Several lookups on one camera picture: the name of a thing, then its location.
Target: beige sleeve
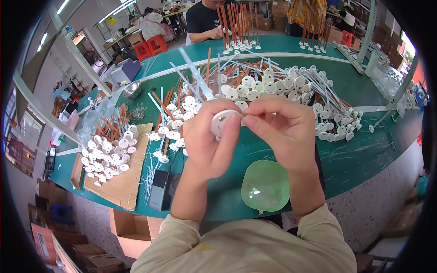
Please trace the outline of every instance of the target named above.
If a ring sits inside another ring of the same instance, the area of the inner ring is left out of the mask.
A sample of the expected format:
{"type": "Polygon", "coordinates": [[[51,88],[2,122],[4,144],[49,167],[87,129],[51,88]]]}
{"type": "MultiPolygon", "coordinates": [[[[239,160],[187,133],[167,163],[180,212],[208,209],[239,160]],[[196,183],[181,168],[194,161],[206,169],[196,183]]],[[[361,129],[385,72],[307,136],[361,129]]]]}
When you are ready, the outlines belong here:
{"type": "Polygon", "coordinates": [[[133,263],[131,273],[159,271],[161,266],[192,250],[199,241],[197,223],[168,214],[158,237],[133,263]]]}
{"type": "Polygon", "coordinates": [[[302,217],[298,225],[298,237],[322,249],[331,258],[339,272],[356,272],[357,262],[350,246],[343,239],[343,231],[337,218],[325,203],[312,213],[302,217]]]}

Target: green plastic bowl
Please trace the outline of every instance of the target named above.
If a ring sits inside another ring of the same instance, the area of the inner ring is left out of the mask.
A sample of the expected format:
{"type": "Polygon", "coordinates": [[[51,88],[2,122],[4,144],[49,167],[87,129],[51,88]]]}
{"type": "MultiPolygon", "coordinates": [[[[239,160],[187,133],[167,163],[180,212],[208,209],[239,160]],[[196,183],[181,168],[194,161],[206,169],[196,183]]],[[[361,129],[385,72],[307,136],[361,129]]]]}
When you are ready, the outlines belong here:
{"type": "Polygon", "coordinates": [[[279,163],[258,160],[246,170],[241,185],[244,203],[260,211],[278,211],[290,199],[288,172],[279,163]]]}

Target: green workbench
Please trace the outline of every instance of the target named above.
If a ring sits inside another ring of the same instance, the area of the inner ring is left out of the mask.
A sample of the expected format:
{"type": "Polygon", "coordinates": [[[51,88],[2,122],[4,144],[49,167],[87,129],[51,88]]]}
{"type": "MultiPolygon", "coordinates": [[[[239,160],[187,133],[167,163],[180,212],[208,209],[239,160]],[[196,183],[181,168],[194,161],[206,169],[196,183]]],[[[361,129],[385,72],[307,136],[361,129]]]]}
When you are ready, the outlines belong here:
{"type": "MultiPolygon", "coordinates": [[[[327,77],[334,81],[334,89],[338,96],[353,106],[380,106],[388,104],[370,79],[358,74],[351,64],[341,61],[345,60],[345,58],[331,45],[327,46],[326,55],[319,55],[315,52],[301,49],[298,42],[299,38],[296,37],[260,36],[262,49],[257,52],[296,53],[285,54],[287,55],[286,57],[271,57],[271,60],[278,62],[283,68],[294,65],[308,68],[311,65],[316,65],[319,71],[325,70],[327,77]],[[302,57],[302,53],[311,55],[302,57]],[[312,55],[315,55],[315,57],[333,57],[336,58],[336,60],[310,58],[312,55]]],[[[217,53],[223,51],[221,40],[189,45],[184,47],[184,49],[192,61],[201,61],[207,58],[209,47],[212,48],[212,57],[216,57],[217,53]]],[[[129,106],[129,111],[138,107],[147,107],[143,120],[134,120],[133,122],[135,124],[156,123],[159,112],[149,99],[147,93],[150,92],[152,87],[156,88],[158,96],[161,87],[164,88],[164,93],[166,93],[171,87],[176,85],[179,78],[176,73],[166,74],[157,78],[150,76],[170,69],[170,61],[173,62],[175,66],[185,64],[178,50],[172,50],[154,58],[156,58],[156,60],[147,75],[145,75],[145,66],[136,77],[136,79],[144,77],[150,78],[142,83],[143,93],[141,96],[135,100],[126,100],[123,96],[120,96],[117,103],[117,105],[126,103],[129,106]]],[[[253,61],[259,60],[259,58],[248,59],[253,61]]],[[[96,94],[97,91],[93,90],[89,96],[94,98],[96,94]]],[[[79,102],[80,107],[84,107],[87,104],[87,97],[82,98],[79,102]]],[[[391,119],[387,118],[376,127],[375,132],[371,134],[368,131],[368,125],[374,124],[384,114],[385,112],[365,113],[361,122],[363,124],[362,129],[355,131],[355,137],[350,142],[346,142],[346,140],[327,142],[320,141],[318,138],[316,139],[325,178],[326,198],[331,198],[348,191],[381,172],[384,168],[388,167],[390,163],[396,160],[419,135],[422,118],[420,110],[407,111],[402,119],[397,120],[397,124],[393,124],[391,119]]],[[[152,153],[159,148],[160,143],[161,141],[150,142],[148,153],[152,153]]],[[[58,151],[75,147],[77,147],[76,143],[65,138],[65,142],[61,144],[58,151]]],[[[172,162],[174,153],[170,151],[169,154],[170,162],[172,162]]],[[[172,173],[177,173],[182,170],[182,157],[182,153],[180,152],[172,166],[172,173]]],[[[55,171],[51,174],[50,179],[65,189],[86,199],[108,207],[122,209],[88,190],[73,189],[69,180],[75,158],[76,154],[57,156],[55,160],[55,171]]],[[[240,188],[247,167],[254,161],[260,159],[274,161],[275,157],[270,147],[264,141],[254,135],[247,127],[242,127],[239,143],[235,148],[230,168],[220,178],[208,181],[208,207],[205,220],[224,221],[255,218],[259,216],[257,210],[249,208],[243,203],[240,188]]],[[[147,165],[151,162],[149,156],[146,160],[143,173],[148,171],[147,165]]],[[[161,169],[168,169],[169,165],[170,163],[163,164],[161,169]]],[[[134,213],[164,218],[169,211],[156,211],[149,208],[144,192],[145,186],[144,184],[140,184],[137,206],[134,213]]],[[[280,211],[274,213],[264,212],[264,216],[290,210],[291,206],[290,203],[288,203],[280,211]]]]}

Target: man in black t-shirt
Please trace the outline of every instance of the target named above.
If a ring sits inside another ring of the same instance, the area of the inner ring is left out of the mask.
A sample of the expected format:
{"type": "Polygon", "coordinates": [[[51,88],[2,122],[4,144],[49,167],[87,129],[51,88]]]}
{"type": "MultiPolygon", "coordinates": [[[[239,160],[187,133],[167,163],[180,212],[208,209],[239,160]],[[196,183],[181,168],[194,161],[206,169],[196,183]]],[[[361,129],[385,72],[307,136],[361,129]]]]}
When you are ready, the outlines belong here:
{"type": "Polygon", "coordinates": [[[221,39],[223,32],[218,28],[220,21],[217,8],[221,5],[225,6],[226,21],[229,27],[226,5],[231,3],[235,3],[235,0],[202,0],[192,6],[187,11],[187,32],[191,42],[221,39]]]}

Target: black device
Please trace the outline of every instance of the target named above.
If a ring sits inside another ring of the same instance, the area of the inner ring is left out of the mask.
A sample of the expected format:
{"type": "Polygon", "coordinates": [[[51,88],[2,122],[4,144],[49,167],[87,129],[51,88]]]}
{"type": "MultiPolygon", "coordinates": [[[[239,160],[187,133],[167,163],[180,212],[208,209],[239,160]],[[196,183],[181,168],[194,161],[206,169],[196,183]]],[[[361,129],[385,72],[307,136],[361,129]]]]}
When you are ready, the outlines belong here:
{"type": "Polygon", "coordinates": [[[56,155],[55,147],[48,149],[45,155],[44,177],[46,179],[48,179],[50,174],[55,170],[55,155],[56,155]]]}
{"type": "Polygon", "coordinates": [[[169,172],[157,169],[153,177],[152,190],[150,191],[149,207],[157,211],[170,209],[171,196],[168,194],[170,183],[169,172]]]}

